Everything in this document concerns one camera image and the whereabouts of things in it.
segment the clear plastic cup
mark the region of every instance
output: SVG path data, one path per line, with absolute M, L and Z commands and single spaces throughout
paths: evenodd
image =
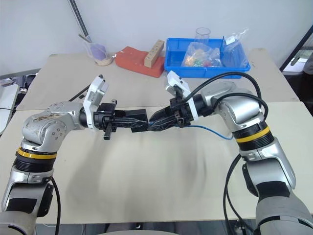
M 102 40 L 99 40 L 95 36 L 91 37 L 90 35 L 88 35 L 86 39 L 90 42 L 83 41 L 87 55 L 94 59 L 97 65 L 105 66 L 113 61 L 112 56 L 110 56 L 107 48 L 103 45 Z
M 208 28 L 200 27 L 196 29 L 195 42 L 209 44 L 211 30 Z

